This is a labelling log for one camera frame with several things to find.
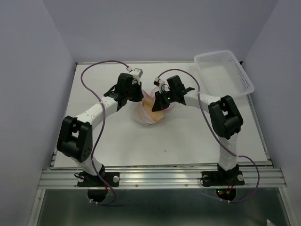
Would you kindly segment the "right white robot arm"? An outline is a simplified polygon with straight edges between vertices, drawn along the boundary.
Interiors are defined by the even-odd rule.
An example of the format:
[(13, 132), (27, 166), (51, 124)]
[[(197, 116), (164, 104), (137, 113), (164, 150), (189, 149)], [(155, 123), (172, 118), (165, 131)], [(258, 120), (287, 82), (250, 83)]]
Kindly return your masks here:
[[(158, 87), (155, 92), (153, 112), (167, 109), (171, 103), (177, 102), (182, 105), (200, 109), (204, 119), (220, 145), (220, 155), (217, 180), (226, 184), (233, 179), (233, 170), (237, 167), (237, 138), (243, 125), (243, 118), (229, 95), (214, 97), (200, 93), (200, 87), (186, 88), (178, 75), (164, 81), (155, 78), (154, 85)], [(210, 119), (206, 118), (205, 112), (209, 113)]]

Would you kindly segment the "white mesh laundry bag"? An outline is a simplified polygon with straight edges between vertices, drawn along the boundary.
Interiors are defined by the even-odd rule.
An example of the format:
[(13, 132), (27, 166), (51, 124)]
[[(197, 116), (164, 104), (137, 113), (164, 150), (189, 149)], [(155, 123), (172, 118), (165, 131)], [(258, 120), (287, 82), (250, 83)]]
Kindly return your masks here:
[(155, 93), (158, 91), (158, 87), (155, 87), (150, 94), (143, 90), (143, 100), (141, 102), (133, 103), (131, 106), (132, 119), (143, 126), (149, 126), (161, 122), (165, 114), (171, 111), (175, 103), (171, 103), (170, 106), (162, 111), (153, 112), (152, 107), (155, 102)]

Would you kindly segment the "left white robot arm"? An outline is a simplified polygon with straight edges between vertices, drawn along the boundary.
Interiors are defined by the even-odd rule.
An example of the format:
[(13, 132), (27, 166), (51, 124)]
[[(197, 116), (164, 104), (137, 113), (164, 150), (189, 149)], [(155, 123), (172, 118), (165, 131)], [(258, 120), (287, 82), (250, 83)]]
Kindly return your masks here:
[(75, 117), (66, 116), (62, 121), (57, 150), (89, 174), (88, 180), (95, 186), (104, 182), (105, 174), (101, 171), (103, 165), (93, 156), (93, 130), (128, 101), (142, 101), (142, 74), (142, 69), (138, 68), (121, 73), (117, 84), (98, 98), (99, 102)]

